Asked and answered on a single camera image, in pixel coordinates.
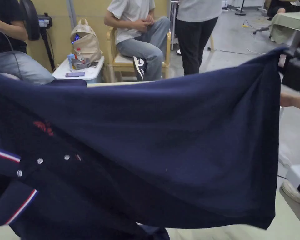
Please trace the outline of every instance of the yellow wall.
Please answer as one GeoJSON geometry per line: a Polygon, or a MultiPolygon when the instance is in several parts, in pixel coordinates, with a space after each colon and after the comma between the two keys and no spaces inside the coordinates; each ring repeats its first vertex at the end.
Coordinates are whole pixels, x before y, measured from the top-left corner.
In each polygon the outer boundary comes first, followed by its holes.
{"type": "MultiPolygon", "coordinates": [[[[55,55],[56,66],[62,63],[71,52],[71,23],[66,0],[32,0],[38,14],[48,13],[52,17],[53,27],[48,30],[55,55]]],[[[106,34],[109,29],[103,23],[104,15],[111,0],[73,0],[77,21],[85,18],[94,29],[100,42],[100,48],[108,63],[106,34]]],[[[155,0],[155,16],[159,18],[168,13],[168,0],[155,0]]],[[[49,59],[42,39],[28,42],[28,54],[51,71],[49,59]]]]}
{"type": "MultiPolygon", "coordinates": [[[[106,35],[109,27],[104,25],[103,18],[112,0],[73,0],[77,21],[85,18],[94,29],[100,42],[100,48],[108,63],[106,35]]],[[[166,16],[168,13],[168,0],[155,0],[155,17],[166,16]]]]}

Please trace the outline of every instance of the hand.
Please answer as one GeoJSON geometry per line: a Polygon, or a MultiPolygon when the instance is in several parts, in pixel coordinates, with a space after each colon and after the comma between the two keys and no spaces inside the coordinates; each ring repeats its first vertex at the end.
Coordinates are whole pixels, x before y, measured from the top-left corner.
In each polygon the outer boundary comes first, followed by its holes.
{"type": "Polygon", "coordinates": [[[155,20],[154,20],[153,16],[149,14],[146,18],[146,22],[151,23],[151,25],[153,25],[155,23],[155,20]]]}
{"type": "Polygon", "coordinates": [[[145,19],[138,19],[137,21],[132,22],[132,28],[143,33],[146,33],[148,31],[148,26],[150,25],[151,23],[146,22],[145,19]]]}
{"type": "Polygon", "coordinates": [[[282,92],[280,95],[280,106],[282,107],[292,107],[294,95],[282,92]]]}

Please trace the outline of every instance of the black t-shirt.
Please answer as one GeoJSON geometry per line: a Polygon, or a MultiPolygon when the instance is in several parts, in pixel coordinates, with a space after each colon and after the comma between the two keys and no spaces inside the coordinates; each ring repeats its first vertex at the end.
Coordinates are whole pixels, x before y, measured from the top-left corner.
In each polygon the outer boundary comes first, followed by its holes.
{"type": "Polygon", "coordinates": [[[271,3],[270,3],[270,6],[269,6],[269,9],[270,8],[275,8],[275,7],[288,7],[288,6],[291,6],[291,3],[290,2],[285,2],[285,1],[280,1],[280,0],[272,0],[271,3]]]}
{"type": "MultiPolygon", "coordinates": [[[[23,21],[20,5],[18,0],[0,0],[0,20],[6,24],[11,24],[13,21],[23,21]]],[[[13,50],[26,52],[27,44],[23,41],[8,37],[13,50]]],[[[6,37],[0,32],[0,53],[11,51],[6,37]]]]}

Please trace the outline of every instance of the concrete floor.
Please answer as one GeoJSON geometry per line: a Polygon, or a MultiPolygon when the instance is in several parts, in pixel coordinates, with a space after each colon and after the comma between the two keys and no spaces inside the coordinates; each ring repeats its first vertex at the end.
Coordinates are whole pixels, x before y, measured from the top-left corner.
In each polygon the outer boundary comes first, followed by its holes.
{"type": "MultiPolygon", "coordinates": [[[[267,17],[263,17],[257,10],[246,11],[246,13],[246,16],[236,16],[234,11],[231,10],[222,13],[212,34],[217,50],[215,52],[209,52],[208,50],[204,51],[200,72],[237,66],[257,56],[221,52],[220,50],[250,53],[247,50],[248,48],[257,53],[266,53],[279,46],[277,43],[270,41],[269,31],[258,32],[256,35],[253,35],[254,29],[252,27],[243,28],[242,25],[245,20],[255,28],[267,27],[270,24],[267,17]]],[[[177,49],[178,46],[176,45],[175,50],[171,53],[171,77],[178,77],[184,74],[181,67],[181,56],[176,55],[177,49]]],[[[284,86],[282,87],[282,90],[292,92],[292,90],[289,90],[284,86]]],[[[284,110],[280,122],[279,155],[285,165],[284,167],[279,163],[279,175],[285,176],[289,165],[300,164],[299,109],[291,107],[285,108],[284,110]]],[[[278,186],[280,186],[282,182],[283,179],[278,178],[278,186]]],[[[300,205],[289,199],[283,191],[281,191],[281,193],[300,220],[300,205]]]]}

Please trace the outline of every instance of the shirt sleeve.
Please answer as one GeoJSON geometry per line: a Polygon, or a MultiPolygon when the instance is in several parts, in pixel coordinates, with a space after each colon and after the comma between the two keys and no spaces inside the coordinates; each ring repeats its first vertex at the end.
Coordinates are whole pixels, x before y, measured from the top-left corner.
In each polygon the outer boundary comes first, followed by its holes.
{"type": "Polygon", "coordinates": [[[127,4],[127,0],[113,0],[108,7],[108,11],[111,12],[116,18],[121,19],[127,4]]]}
{"type": "Polygon", "coordinates": [[[149,10],[152,10],[155,8],[155,3],[154,0],[150,0],[150,6],[149,6],[149,10]]]}
{"type": "Polygon", "coordinates": [[[6,14],[9,22],[25,20],[18,0],[8,0],[6,7],[6,14]]]}

